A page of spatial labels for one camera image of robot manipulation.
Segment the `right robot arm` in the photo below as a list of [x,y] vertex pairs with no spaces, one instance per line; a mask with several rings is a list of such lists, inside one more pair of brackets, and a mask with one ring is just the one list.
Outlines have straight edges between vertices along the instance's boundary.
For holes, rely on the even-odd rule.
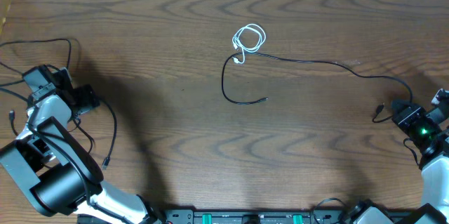
[[423,180],[421,204],[431,205],[448,220],[448,129],[440,127],[448,120],[448,101],[429,111],[404,100],[395,100],[391,108],[392,121],[421,154],[417,160]]

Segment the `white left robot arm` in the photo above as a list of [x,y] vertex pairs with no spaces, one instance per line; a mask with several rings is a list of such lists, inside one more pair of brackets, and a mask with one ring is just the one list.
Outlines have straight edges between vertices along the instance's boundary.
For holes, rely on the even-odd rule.
[[103,169],[68,131],[101,100],[91,85],[75,88],[67,68],[40,65],[22,73],[31,93],[27,121],[1,149],[1,165],[42,215],[76,214],[80,223],[157,223],[165,216],[141,196],[105,181]]

